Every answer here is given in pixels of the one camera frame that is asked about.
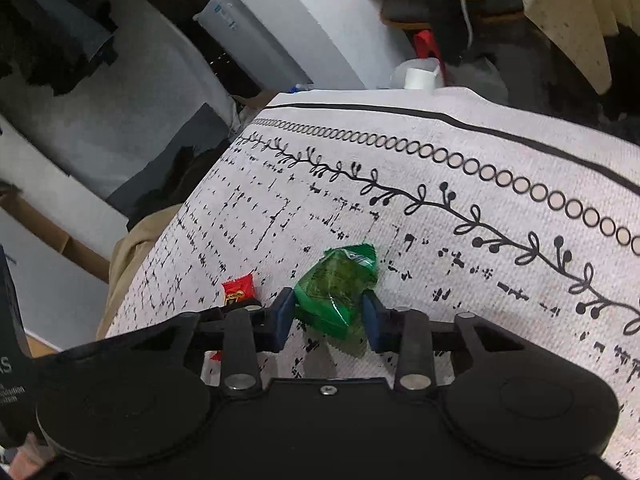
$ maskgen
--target red candy wrapper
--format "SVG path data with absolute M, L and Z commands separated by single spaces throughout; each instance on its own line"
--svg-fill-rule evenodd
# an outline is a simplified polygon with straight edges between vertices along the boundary
M 251 273 L 236 280 L 223 283 L 222 287 L 225 289 L 225 306 L 233 304 L 236 301 L 255 298 L 254 276 Z

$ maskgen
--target black stripe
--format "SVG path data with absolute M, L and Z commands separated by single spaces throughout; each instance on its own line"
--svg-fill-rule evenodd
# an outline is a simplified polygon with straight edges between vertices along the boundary
M 426 112 L 424 110 L 413 110 L 412 108 L 395 108 L 390 106 L 373 106 L 373 105 L 357 105 L 357 104 L 323 104 L 323 103 L 290 103 L 285 105 L 273 105 L 267 106 L 267 109 L 275 109 L 275 108 L 314 108 L 314 109 L 329 109 L 329 110 L 361 110 L 365 112 L 382 112 L 385 114 L 396 114 L 396 115 L 406 115 L 410 117 L 420 117 L 424 119 L 433 119 L 436 121 L 442 121 L 443 123 L 450 124 L 456 128 L 460 128 L 462 130 L 468 130 L 470 132 L 477 132 L 479 134 L 490 135 L 492 137 L 498 137 L 499 139 L 510 140 L 511 142 L 517 142 L 518 144 L 522 144 L 523 146 L 527 146 L 532 150 L 536 150 L 540 153 L 546 153 L 547 155 L 556 156 L 558 158 L 563 158 L 564 160 L 568 160 L 569 162 L 573 162 L 574 164 L 578 164 L 584 168 L 587 168 L 591 171 L 596 171 L 602 176 L 608 178 L 609 180 L 619 184 L 620 186 L 628 189 L 632 193 L 637 196 L 640 196 L 640 186 L 635 182 L 632 182 L 627 177 L 616 173 L 615 171 L 598 164 L 597 162 L 592 162 L 590 160 L 584 160 L 579 156 L 575 156 L 571 153 L 567 153 L 560 148 L 556 148 L 555 146 L 549 146 L 544 142 L 539 142 L 538 140 L 527 139 L 527 137 L 521 137 L 515 134 L 508 134 L 507 132 L 502 132 L 500 130 L 494 130 L 493 128 L 485 128 L 484 126 L 475 126 L 474 124 L 467 124 L 454 119 L 447 114 L 443 114 L 440 112 Z

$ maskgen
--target white cable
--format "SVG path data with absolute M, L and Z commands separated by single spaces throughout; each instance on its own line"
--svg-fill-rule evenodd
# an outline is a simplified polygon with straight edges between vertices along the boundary
M 471 48 L 474 42 L 474 30 L 471 27 L 471 20 L 469 19 L 469 11 L 466 8 L 466 0 L 460 0 L 460 6 L 462 7 L 462 15 L 464 16 L 467 31 L 466 47 Z

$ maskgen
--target white wall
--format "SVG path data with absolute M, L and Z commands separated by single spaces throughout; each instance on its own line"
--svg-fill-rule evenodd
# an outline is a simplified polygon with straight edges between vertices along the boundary
M 7 255 L 25 332 L 55 349 L 95 339 L 109 286 L 58 254 L 0 210 Z
M 127 235 L 127 219 L 68 176 L 0 115 L 0 178 L 40 213 L 107 260 Z
M 316 88 L 373 89 L 415 57 L 406 36 L 380 21 L 378 0 L 242 0 Z

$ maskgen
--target red object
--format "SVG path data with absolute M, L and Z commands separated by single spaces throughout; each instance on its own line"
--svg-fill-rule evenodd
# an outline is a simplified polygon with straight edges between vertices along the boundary
M 414 48 L 415 53 L 420 59 L 427 59 L 428 57 L 435 57 L 440 62 L 440 70 L 442 71 L 442 78 L 447 80 L 447 71 L 444 63 L 442 62 L 442 55 L 440 49 L 436 43 L 436 39 L 430 30 L 423 30 L 414 36 Z
M 251 273 L 223 283 L 222 287 L 225 289 L 225 305 L 255 298 L 254 276 Z

